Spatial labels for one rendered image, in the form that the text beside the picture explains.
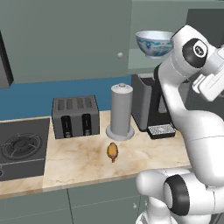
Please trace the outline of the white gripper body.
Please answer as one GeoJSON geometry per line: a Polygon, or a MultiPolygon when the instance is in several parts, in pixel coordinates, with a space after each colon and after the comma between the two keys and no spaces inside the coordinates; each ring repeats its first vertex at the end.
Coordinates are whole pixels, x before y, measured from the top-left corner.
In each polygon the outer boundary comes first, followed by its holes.
{"type": "Polygon", "coordinates": [[[197,79],[192,83],[192,89],[208,102],[213,102],[224,90],[224,69],[208,75],[198,72],[197,79]]]}

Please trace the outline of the dark grey open cabinet door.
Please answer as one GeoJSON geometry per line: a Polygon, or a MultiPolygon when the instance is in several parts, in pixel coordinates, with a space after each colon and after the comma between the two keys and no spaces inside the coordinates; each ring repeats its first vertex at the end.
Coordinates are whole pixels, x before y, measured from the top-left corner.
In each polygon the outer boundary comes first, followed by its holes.
{"type": "MultiPolygon", "coordinates": [[[[215,47],[224,45],[224,9],[189,9],[186,23],[206,37],[215,47]]],[[[189,88],[186,107],[190,110],[205,110],[224,116],[224,99],[217,97],[208,102],[189,88]]]]}

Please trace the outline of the white bowl with blue pattern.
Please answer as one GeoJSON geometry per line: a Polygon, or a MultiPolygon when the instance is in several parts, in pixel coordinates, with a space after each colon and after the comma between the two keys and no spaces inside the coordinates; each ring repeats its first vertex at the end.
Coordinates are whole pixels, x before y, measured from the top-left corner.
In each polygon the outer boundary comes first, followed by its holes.
{"type": "Polygon", "coordinates": [[[169,31],[139,31],[136,42],[146,57],[161,58],[172,50],[172,35],[169,31]]]}

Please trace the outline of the grey-green base cabinet door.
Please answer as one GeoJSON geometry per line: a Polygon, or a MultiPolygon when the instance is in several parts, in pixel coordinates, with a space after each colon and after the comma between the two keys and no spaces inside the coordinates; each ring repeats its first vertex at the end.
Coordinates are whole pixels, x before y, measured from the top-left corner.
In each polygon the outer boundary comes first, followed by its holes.
{"type": "Polygon", "coordinates": [[[135,224],[140,196],[115,199],[71,209],[73,224],[135,224]]]}

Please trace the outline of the grey-green base cabinet front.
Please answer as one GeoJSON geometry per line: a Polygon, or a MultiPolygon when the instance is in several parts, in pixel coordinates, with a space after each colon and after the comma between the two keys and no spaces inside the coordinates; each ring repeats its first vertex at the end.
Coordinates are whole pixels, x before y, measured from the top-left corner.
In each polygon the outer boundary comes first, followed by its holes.
{"type": "Polygon", "coordinates": [[[73,224],[67,190],[0,199],[0,224],[73,224]]]}

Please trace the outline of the black and grey coffee machine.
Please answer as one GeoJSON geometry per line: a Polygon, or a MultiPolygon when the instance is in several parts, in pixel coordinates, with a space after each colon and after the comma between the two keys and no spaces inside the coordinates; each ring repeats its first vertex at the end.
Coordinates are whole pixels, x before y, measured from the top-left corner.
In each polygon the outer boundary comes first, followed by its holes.
{"type": "Polygon", "coordinates": [[[151,139],[174,137],[176,131],[163,97],[156,75],[153,73],[133,74],[132,116],[137,127],[147,132],[151,139]]]}

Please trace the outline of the grey paper towel holder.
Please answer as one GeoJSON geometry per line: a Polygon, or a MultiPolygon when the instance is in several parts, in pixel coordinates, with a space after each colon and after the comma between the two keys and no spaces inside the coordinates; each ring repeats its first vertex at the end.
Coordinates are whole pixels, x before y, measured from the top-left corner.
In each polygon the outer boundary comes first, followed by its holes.
{"type": "Polygon", "coordinates": [[[116,141],[131,139],[135,131],[130,124],[133,87],[119,83],[110,91],[110,125],[106,128],[109,138],[116,141]]]}

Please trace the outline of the dark grey four-slot toaster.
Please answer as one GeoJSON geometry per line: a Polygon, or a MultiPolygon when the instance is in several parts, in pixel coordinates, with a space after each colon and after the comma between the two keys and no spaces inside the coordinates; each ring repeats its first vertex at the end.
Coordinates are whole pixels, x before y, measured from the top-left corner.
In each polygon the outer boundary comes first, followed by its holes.
{"type": "Polygon", "coordinates": [[[56,139],[100,134],[100,115],[94,95],[54,98],[52,125],[56,139]]]}

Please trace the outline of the black gas hob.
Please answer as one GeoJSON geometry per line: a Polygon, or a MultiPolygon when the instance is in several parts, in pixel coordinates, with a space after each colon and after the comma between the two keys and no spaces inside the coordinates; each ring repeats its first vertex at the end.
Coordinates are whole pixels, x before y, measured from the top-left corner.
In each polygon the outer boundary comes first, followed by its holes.
{"type": "Polygon", "coordinates": [[[43,176],[49,118],[0,123],[0,181],[43,176]]]}

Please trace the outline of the dark grey range hood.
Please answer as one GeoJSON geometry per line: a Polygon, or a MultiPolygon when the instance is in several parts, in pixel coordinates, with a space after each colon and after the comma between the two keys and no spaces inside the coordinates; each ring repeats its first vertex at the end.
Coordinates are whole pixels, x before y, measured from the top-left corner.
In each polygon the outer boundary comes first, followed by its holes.
{"type": "Polygon", "coordinates": [[[5,50],[2,33],[0,32],[0,88],[9,88],[13,81],[10,62],[5,50]]]}

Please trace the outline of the open grey-green wall cabinet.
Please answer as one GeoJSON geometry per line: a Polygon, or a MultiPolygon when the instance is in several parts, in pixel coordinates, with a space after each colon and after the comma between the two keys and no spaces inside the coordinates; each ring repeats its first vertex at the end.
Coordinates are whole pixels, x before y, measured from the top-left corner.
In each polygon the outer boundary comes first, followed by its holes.
{"type": "Polygon", "coordinates": [[[224,9],[224,0],[134,0],[129,40],[128,74],[150,73],[162,59],[147,58],[137,46],[136,33],[176,32],[187,25],[189,9],[224,9]]]}

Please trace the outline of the grey-green wall cabinet door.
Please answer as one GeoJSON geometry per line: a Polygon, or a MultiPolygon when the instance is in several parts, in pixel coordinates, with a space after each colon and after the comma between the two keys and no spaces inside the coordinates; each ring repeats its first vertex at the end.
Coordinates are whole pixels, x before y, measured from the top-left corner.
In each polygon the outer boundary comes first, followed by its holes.
{"type": "Polygon", "coordinates": [[[132,0],[0,0],[0,31],[14,81],[127,74],[131,6],[132,0]]]}

